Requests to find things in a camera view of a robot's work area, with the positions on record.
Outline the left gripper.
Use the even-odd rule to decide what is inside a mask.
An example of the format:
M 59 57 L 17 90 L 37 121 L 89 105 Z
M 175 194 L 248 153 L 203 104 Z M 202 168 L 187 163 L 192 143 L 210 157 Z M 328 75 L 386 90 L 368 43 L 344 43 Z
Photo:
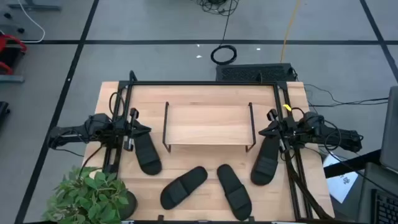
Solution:
M 138 122 L 139 112 L 136 108 L 130 110 L 131 120 L 128 121 L 123 115 L 117 116 L 115 121 L 115 127 L 117 133 L 122 136 L 126 136 L 127 139 L 124 141 L 123 149 L 127 151 L 133 151 L 133 135 L 135 138 L 149 134 L 152 130 L 151 128 Z

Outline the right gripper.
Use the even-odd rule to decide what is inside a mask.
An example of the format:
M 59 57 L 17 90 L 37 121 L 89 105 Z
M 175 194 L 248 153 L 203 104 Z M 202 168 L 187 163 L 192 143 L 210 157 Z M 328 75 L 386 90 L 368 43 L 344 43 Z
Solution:
M 286 143 L 288 143 L 289 139 L 294 135 L 297 129 L 297 122 L 294 120 L 292 113 L 288 113 L 288 116 L 285 118 L 279 118 L 275 109 L 271 109 L 268 112 L 267 118 L 270 124 L 268 127 L 260 130 L 259 134 L 265 137 L 278 137 L 280 152 L 285 152 L 290 148 L 286 146 Z

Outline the black slide sandal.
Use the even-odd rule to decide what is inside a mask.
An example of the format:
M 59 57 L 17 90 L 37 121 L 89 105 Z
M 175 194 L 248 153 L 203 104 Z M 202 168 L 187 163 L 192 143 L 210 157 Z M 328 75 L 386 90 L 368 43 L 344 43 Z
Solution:
M 147 175 L 157 175 L 162 170 L 160 157 L 149 133 L 135 138 L 137 161 L 141 171 Z
M 196 166 L 177 177 L 166 185 L 160 194 L 160 204 L 163 209 L 171 210 L 182 203 L 208 178 L 206 169 Z
M 279 138 L 264 138 L 252 167 L 252 183 L 263 186 L 273 180 L 278 166 L 279 146 Z
M 248 219 L 252 212 L 252 202 L 232 167 L 228 164 L 220 165 L 216 173 L 235 218 L 239 221 Z

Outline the wooden shelf with black legs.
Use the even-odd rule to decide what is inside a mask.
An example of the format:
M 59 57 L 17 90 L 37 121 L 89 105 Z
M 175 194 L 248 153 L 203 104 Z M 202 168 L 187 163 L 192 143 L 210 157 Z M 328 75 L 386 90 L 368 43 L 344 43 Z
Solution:
M 246 105 L 171 105 L 165 103 L 162 144 L 172 146 L 244 146 L 249 152 L 256 145 L 254 108 Z

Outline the black perforated computer case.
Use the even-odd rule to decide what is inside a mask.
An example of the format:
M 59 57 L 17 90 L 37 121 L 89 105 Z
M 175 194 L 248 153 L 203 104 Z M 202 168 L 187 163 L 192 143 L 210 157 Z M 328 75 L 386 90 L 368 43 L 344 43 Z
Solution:
M 294 82 L 297 73 L 290 63 L 218 65 L 215 79 L 220 82 Z

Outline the dark plant pot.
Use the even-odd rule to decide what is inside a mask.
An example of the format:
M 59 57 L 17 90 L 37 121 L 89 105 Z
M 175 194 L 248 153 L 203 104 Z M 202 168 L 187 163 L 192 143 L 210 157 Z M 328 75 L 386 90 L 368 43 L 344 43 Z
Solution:
M 132 192 L 127 191 L 125 198 L 127 200 L 127 204 L 123 205 L 119 209 L 119 215 L 121 220 L 127 220 L 134 214 L 137 209 L 137 199 Z

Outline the green leafy plant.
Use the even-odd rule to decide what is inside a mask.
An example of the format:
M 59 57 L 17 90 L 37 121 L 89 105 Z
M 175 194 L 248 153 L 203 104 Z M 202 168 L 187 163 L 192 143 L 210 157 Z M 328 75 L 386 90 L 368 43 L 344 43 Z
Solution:
M 73 166 L 54 188 L 42 219 L 57 224 L 120 224 L 128 206 L 127 188 L 115 173 Z

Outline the black desk bar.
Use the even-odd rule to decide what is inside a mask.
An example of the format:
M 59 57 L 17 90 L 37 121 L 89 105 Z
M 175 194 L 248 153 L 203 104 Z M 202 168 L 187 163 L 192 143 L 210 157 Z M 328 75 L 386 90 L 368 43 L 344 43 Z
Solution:
M 348 159 L 347 161 L 340 161 L 336 164 L 328 165 L 323 168 L 325 177 L 336 177 L 354 171 L 363 170 L 367 163 L 380 165 L 381 150 L 369 152 L 362 156 Z

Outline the white paper sheet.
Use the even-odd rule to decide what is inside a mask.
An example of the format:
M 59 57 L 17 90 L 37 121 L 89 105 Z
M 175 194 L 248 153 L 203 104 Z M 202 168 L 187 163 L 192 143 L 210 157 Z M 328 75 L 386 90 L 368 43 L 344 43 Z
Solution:
M 337 164 L 340 160 L 341 158 L 334 154 L 328 155 L 323 161 L 323 167 L 326 168 Z M 356 172 L 349 172 L 336 177 L 327 177 L 326 181 L 330 195 L 339 203 L 343 203 L 357 178 L 358 174 Z

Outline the grey laptop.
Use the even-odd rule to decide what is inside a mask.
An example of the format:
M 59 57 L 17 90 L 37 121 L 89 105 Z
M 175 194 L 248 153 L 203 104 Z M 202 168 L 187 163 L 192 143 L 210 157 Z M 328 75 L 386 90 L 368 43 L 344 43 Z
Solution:
M 358 222 L 398 224 L 398 86 L 390 89 L 380 150 L 364 168 Z

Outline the grey stand foot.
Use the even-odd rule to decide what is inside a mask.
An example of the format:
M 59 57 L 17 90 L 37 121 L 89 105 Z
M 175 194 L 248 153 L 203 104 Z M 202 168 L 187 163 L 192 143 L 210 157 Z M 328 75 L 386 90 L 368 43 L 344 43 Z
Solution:
M 5 0 L 10 9 L 22 9 L 26 11 L 61 11 L 61 0 Z

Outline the black metal rig frame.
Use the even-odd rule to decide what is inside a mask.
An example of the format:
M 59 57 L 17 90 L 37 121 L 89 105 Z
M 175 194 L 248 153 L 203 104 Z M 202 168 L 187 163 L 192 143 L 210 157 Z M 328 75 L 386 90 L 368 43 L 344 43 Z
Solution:
M 258 222 L 293 221 L 297 217 L 315 217 L 314 210 L 307 210 L 308 201 L 301 191 L 291 192 L 284 161 L 280 161 L 275 177 L 265 186 L 254 185 L 250 180 L 251 169 L 259 153 L 259 145 L 250 151 L 243 146 L 182 145 L 166 150 L 162 144 L 165 115 L 171 114 L 166 105 L 188 105 L 192 118 L 201 118 L 201 106 L 238 106 L 250 126 L 257 130 L 268 125 L 267 112 L 275 107 L 273 87 L 258 83 L 225 83 L 211 81 L 150 82 L 139 81 L 131 93 L 132 107 L 139 110 L 139 120 L 152 128 L 151 136 L 162 162 L 162 171 L 147 175 L 141 171 L 136 155 L 123 152 L 119 164 L 119 176 L 138 200 L 132 215 L 135 222 L 153 222 L 163 216 L 165 222 L 232 222 L 234 215 L 224 195 L 216 174 L 222 164 L 232 167 L 249 193 L 252 202 L 251 215 Z M 202 166 L 208 172 L 207 180 L 180 205 L 171 210 L 162 208 L 162 189 L 190 169 Z

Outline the grey metal base plate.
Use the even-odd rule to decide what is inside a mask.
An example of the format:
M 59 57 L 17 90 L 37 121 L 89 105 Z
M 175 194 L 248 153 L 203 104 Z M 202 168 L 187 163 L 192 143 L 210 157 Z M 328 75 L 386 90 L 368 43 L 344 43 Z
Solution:
M 0 83 L 1 82 L 9 82 L 9 83 L 24 83 L 24 77 L 20 75 L 0 75 Z

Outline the red metal cart frame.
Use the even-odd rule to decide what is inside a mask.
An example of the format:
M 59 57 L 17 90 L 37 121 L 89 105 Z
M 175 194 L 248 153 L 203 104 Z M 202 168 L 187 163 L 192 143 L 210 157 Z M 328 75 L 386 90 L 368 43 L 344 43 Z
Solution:
M 12 75 L 27 47 L 13 35 L 0 35 L 0 75 Z

